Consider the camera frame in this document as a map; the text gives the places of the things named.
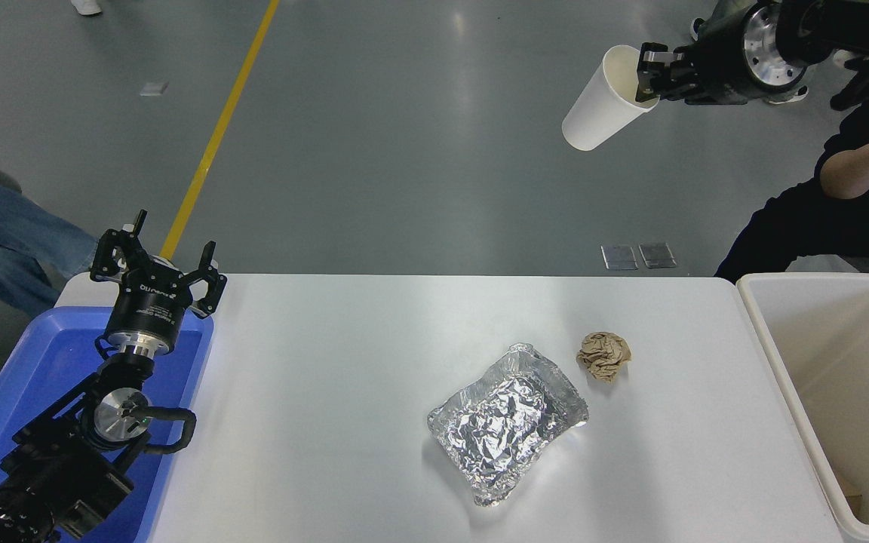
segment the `blue tray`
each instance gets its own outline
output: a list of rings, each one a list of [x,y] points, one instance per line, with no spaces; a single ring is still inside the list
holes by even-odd
[[[0,375],[0,461],[14,448],[11,437],[15,432],[103,362],[93,341],[106,329],[109,313],[108,307],[58,307],[29,324]],[[189,408],[212,335],[211,319],[201,321],[186,313],[175,350],[155,359],[155,373],[143,385],[143,392],[152,404]],[[153,422],[149,427],[151,443],[173,443],[180,436],[180,429],[179,422]],[[135,489],[106,522],[86,534],[82,541],[145,541],[172,461],[172,455],[140,455],[127,471]],[[5,473],[0,470],[0,482],[3,480]],[[63,540],[72,541],[72,537],[63,533]]]

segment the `aluminum foil package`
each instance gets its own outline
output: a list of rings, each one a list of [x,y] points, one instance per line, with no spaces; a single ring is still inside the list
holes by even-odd
[[[428,414],[428,429],[462,471],[477,505],[497,505],[556,437],[589,420],[575,386],[517,343],[478,381]]]

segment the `crumpled paper ball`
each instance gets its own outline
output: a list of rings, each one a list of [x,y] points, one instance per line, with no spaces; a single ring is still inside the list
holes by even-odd
[[[582,350],[576,360],[585,364],[594,378],[613,382],[622,365],[632,360],[632,351],[622,337],[609,331],[597,331],[582,340]]]

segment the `white paper cup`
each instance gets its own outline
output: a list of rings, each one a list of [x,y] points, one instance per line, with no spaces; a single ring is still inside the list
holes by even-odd
[[[659,98],[635,102],[639,86],[639,49],[616,45],[603,55],[603,62],[589,79],[576,104],[562,121],[562,134],[579,151],[592,151],[601,142],[652,110]]]

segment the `jeans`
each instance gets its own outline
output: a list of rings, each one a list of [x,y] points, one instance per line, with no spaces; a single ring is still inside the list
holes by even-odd
[[[869,257],[869,190],[839,200],[825,195],[817,179],[784,190],[753,213],[715,276],[735,283],[817,254]]]
[[[35,317],[55,305],[39,261],[69,279],[89,269],[96,238],[0,186],[0,300]]]

